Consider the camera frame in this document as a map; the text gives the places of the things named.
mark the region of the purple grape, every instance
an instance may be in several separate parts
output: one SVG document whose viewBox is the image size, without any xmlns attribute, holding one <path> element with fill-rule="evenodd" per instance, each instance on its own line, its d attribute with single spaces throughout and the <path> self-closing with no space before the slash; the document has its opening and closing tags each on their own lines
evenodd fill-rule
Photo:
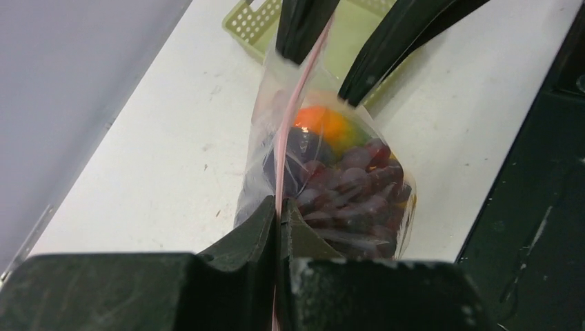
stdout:
<svg viewBox="0 0 585 331">
<path fill-rule="evenodd" d="M 398 242 L 394 238 L 389 238 L 385 243 L 376 245 L 379 257 L 383 259 L 391 259 L 395 257 Z"/>
<path fill-rule="evenodd" d="M 388 202 L 380 196 L 374 195 L 367 201 L 359 204 L 359 208 L 371 218 L 375 224 L 384 224 L 390 216 L 390 206 Z"/>
<path fill-rule="evenodd" d="M 407 202 L 413 192 L 413 188 L 407 183 L 396 185 L 392 188 L 392 198 L 394 203 Z"/>
<path fill-rule="evenodd" d="M 300 179 L 303 183 L 307 183 L 313 177 L 318 176 L 325 170 L 325 165 L 317 160 L 311 160 L 303 164 L 301 169 Z"/>
<path fill-rule="evenodd" d="M 384 171 L 390 175 L 393 181 L 402 181 L 404 178 L 404 169 L 402 169 L 402 165 L 396 159 L 389 159 Z"/>
<path fill-rule="evenodd" d="M 344 174 L 343 170 L 340 169 L 330 169 L 331 172 L 329 173 L 330 176 L 328 178 L 326 187 L 328 190 L 333 190 L 334 188 L 339 185 L 339 181 L 341 181 L 341 176 Z"/>
<path fill-rule="evenodd" d="M 364 169 L 349 168 L 339 178 L 339 184 L 358 183 L 367 178 L 368 173 Z"/>
<path fill-rule="evenodd" d="M 388 164 L 388 160 L 392 151 L 380 138 L 374 138 L 364 146 L 371 157 L 371 162 L 368 164 L 372 168 L 384 168 Z"/>
<path fill-rule="evenodd" d="M 359 168 L 347 169 L 339 179 L 339 185 L 335 187 L 345 199 L 359 200 L 370 193 L 372 182 L 368 173 Z"/>
<path fill-rule="evenodd" d="M 398 233 L 398 230 L 400 230 L 400 227 L 402 225 L 402 221 L 404 218 L 404 209 L 399 207 L 399 206 L 393 206 L 390 209 L 390 217 L 388 218 L 388 221 L 386 222 L 386 227 L 393 232 Z"/>
<path fill-rule="evenodd" d="M 342 170 L 349 168 L 366 169 L 371 160 L 372 157 L 367 149 L 363 147 L 352 147 L 344 153 L 339 162 L 339 167 Z"/>
<path fill-rule="evenodd" d="M 401 185 L 401 183 L 392 182 L 388 184 L 384 189 L 379 191 L 377 195 L 383 197 L 388 203 L 394 203 L 393 192 L 395 187 Z"/>
<path fill-rule="evenodd" d="M 382 191 L 392 183 L 392 176 L 385 169 L 374 169 L 368 176 L 372 182 L 372 191 L 374 193 Z"/>
<path fill-rule="evenodd" d="M 301 213 L 310 212 L 315 209 L 315 201 L 321 195 L 321 192 L 312 188 L 303 190 L 297 197 L 297 205 Z"/>
<path fill-rule="evenodd" d="M 335 227 L 349 233 L 368 234 L 372 221 L 362 210 L 354 205 L 347 205 L 333 215 Z"/>
<path fill-rule="evenodd" d="M 329 229 L 332 228 L 333 218 L 326 212 L 312 212 L 303 217 L 305 223 L 314 229 Z"/>
</svg>

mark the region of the green plastic basket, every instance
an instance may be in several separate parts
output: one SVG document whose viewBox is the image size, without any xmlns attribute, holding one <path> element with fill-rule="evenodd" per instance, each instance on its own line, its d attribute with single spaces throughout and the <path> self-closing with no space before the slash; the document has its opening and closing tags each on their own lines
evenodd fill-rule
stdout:
<svg viewBox="0 0 585 331">
<path fill-rule="evenodd" d="M 395 0 L 339 2 L 325 57 L 325 67 L 329 72 L 340 79 L 347 75 L 357 53 L 394 2 Z M 226 16 L 223 25 L 244 50 L 261 63 L 266 48 L 276 33 L 282 1 L 265 0 L 255 11 L 249 3 L 240 1 Z M 379 101 L 390 85 L 392 76 L 390 75 L 367 97 L 364 102 L 366 108 L 369 109 Z"/>
</svg>

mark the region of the clear plastic bag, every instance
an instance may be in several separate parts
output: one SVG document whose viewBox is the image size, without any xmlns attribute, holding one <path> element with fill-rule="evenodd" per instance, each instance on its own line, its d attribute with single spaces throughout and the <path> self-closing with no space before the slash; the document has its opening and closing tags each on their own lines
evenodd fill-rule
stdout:
<svg viewBox="0 0 585 331">
<path fill-rule="evenodd" d="M 282 197 L 294 199 L 305 222 L 344 256 L 396 259 L 408 243 L 415 182 L 366 109 L 338 99 L 340 82 L 311 62 L 321 53 L 317 42 L 301 66 L 267 54 L 235 225 L 268 195 L 280 196 L 275 150 L 284 136 Z"/>
</svg>

